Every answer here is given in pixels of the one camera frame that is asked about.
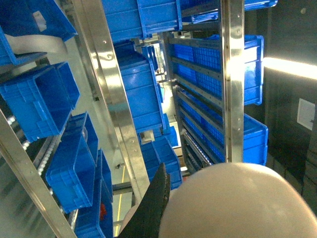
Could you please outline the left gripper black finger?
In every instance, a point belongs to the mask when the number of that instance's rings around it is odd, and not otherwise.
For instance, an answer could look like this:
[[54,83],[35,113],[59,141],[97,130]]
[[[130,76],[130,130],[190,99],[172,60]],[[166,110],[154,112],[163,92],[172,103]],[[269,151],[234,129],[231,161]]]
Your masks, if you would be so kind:
[[162,215],[169,202],[170,175],[161,163],[134,215],[120,238],[157,238]]

